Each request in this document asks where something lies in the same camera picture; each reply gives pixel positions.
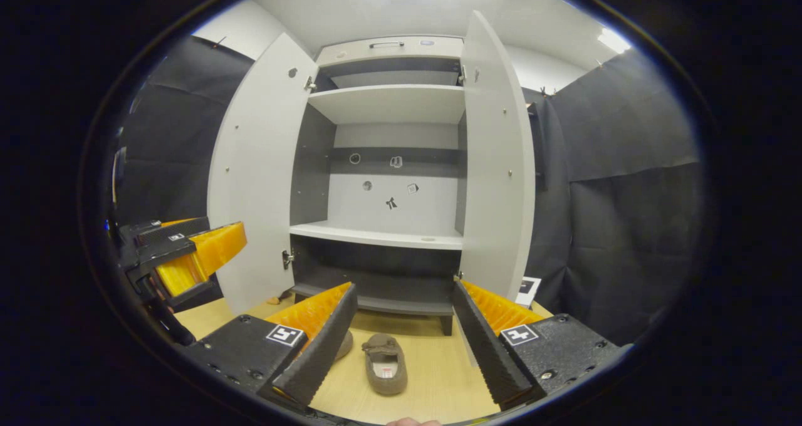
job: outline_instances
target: ceiling light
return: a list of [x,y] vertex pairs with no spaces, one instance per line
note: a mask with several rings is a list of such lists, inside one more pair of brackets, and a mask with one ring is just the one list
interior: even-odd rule
[[631,47],[627,41],[624,41],[624,38],[617,35],[613,30],[607,28],[601,29],[599,41],[601,41],[601,43],[605,46],[613,49],[618,54],[624,53],[624,50],[630,49]]

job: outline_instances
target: black fabric backdrop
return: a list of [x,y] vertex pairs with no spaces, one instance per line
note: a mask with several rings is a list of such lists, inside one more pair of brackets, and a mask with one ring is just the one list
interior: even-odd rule
[[704,203],[691,123],[635,50],[533,101],[546,184],[527,266],[542,279],[535,298],[631,343],[690,276]]
[[118,189],[118,223],[206,215],[217,131],[252,64],[190,36],[151,72],[122,121],[120,145],[128,147],[128,158]]

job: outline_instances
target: cabinet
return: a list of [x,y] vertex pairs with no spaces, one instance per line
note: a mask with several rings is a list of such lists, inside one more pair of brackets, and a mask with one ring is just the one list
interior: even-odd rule
[[211,226],[243,221],[249,239],[218,271],[221,289],[238,314],[350,280],[361,308],[438,315],[448,332],[459,271],[518,292],[534,175],[521,87],[479,12],[464,39],[353,41],[316,61],[281,35],[212,154]]

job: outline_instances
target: gray shoe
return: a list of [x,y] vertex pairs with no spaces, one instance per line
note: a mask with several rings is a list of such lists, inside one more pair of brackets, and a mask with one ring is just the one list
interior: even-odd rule
[[395,395],[407,388],[407,366],[404,352],[395,338],[376,334],[363,343],[365,370],[370,386],[382,395]]
[[335,355],[335,361],[340,360],[343,358],[344,355],[348,354],[350,348],[353,347],[353,334],[348,331],[346,333],[346,338],[343,338],[343,342],[340,343],[340,348],[337,349],[337,355]]

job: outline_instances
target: open cabinet door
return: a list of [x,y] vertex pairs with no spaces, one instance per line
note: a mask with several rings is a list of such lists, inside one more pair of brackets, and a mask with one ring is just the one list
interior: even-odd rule
[[307,78],[318,66],[286,34],[264,50],[243,78],[223,118],[209,169],[212,227],[246,226],[248,244],[217,278],[231,311],[247,309],[294,285],[289,193],[295,144],[306,109]]
[[477,11],[462,54],[467,118],[465,280],[515,300],[529,257],[535,209],[532,131],[501,40]]

